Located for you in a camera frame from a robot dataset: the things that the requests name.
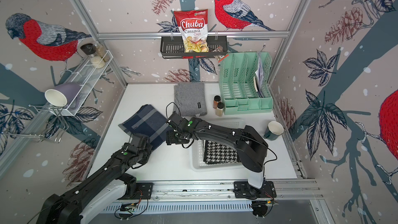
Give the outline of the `navy plaid scarf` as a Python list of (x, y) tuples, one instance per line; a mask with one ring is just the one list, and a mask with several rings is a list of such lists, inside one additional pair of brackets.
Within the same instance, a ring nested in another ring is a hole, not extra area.
[(118, 125), (128, 136), (146, 135), (150, 139), (152, 150), (156, 150), (166, 141), (167, 131), (172, 128), (167, 119), (152, 105), (143, 105), (132, 117)]

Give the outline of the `black white houndstooth scarf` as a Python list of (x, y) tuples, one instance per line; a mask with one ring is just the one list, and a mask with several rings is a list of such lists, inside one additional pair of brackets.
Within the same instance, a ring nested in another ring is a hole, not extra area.
[(205, 141), (203, 161), (209, 165), (240, 163), (235, 149), (213, 141)]

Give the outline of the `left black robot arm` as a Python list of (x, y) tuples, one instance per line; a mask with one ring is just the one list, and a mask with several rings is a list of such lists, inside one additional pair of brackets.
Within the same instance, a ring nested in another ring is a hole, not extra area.
[(119, 199), (149, 200), (152, 183), (138, 183), (127, 173), (145, 165), (152, 152), (148, 136), (135, 134), (105, 164), (73, 189), (51, 195), (38, 214), (38, 224), (87, 224)]

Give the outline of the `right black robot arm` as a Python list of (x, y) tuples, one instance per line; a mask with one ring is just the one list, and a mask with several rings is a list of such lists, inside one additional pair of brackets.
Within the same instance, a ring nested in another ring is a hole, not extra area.
[(264, 161), (268, 144), (252, 127), (227, 128), (198, 117), (187, 120), (177, 113), (166, 122), (172, 129), (166, 133), (166, 144), (187, 144), (190, 140), (213, 141), (236, 150), (242, 165), (251, 171), (248, 184), (260, 189), (264, 184)]

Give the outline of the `grey folded scarf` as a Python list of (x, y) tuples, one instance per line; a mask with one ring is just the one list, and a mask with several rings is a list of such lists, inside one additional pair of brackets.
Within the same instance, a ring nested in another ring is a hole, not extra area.
[(174, 103), (184, 117), (207, 115), (205, 84), (202, 82), (178, 83), (174, 86)]

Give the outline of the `beige spice bottle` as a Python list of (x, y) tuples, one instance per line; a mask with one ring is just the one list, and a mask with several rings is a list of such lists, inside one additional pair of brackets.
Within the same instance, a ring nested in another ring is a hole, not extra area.
[(219, 102), (217, 104), (217, 107), (216, 107), (216, 115), (219, 116), (219, 117), (222, 117), (223, 116), (223, 110), (224, 110), (224, 103), (223, 102)]

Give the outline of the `brown spice bottle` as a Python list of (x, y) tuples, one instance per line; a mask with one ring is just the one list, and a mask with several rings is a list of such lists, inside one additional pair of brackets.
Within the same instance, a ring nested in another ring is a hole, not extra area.
[(221, 102), (221, 96), (216, 95), (214, 96), (214, 101), (213, 101), (213, 108), (217, 109), (218, 104)]

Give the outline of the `green plastic file organizer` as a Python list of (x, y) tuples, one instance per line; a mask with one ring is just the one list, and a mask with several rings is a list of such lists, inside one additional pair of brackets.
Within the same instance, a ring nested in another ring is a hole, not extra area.
[(272, 57), (268, 52), (261, 52), (264, 79), (259, 97), (255, 90), (254, 76), (258, 66), (256, 52), (229, 53), (221, 61), (219, 88), (225, 115), (270, 113), (273, 98), (268, 89), (268, 75)]

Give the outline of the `papers in organizer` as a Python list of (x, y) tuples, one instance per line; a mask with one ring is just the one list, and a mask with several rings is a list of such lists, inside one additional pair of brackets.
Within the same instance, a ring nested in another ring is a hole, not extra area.
[(264, 70), (263, 70), (263, 63), (262, 63), (260, 52), (257, 52), (257, 57), (258, 57), (258, 66), (257, 66), (257, 70), (255, 71), (255, 76), (254, 76), (255, 90), (258, 93), (259, 97), (264, 97), (263, 92), (262, 92)]

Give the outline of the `dark green mug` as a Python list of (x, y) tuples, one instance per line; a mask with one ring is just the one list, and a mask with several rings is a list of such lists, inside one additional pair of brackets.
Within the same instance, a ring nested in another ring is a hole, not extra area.
[(268, 123), (263, 137), (267, 140), (274, 141), (283, 133), (284, 133), (283, 125), (277, 121), (271, 121)]

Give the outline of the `purple white cup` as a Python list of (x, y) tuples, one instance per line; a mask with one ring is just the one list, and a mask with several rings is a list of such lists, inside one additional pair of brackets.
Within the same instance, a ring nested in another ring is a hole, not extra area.
[(65, 83), (48, 89), (45, 92), (45, 99), (55, 107), (65, 107), (70, 104), (81, 90), (76, 83)]

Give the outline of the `red Chuba chips bag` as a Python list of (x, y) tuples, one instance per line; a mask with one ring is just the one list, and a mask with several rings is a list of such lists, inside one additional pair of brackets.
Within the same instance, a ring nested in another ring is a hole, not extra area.
[(174, 17), (181, 33), (185, 52), (209, 52), (208, 10), (175, 11)]

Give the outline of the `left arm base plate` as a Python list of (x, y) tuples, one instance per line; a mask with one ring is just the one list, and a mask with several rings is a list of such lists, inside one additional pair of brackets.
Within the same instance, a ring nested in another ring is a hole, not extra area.
[(122, 200), (151, 199), (154, 183), (131, 183), (127, 186)]

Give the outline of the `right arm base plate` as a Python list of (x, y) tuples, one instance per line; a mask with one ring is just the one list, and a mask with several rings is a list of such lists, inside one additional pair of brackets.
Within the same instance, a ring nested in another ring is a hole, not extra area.
[(274, 199), (277, 197), (276, 189), (272, 181), (263, 181), (260, 189), (249, 185), (247, 181), (235, 181), (233, 192), (237, 199), (256, 200), (259, 198)]

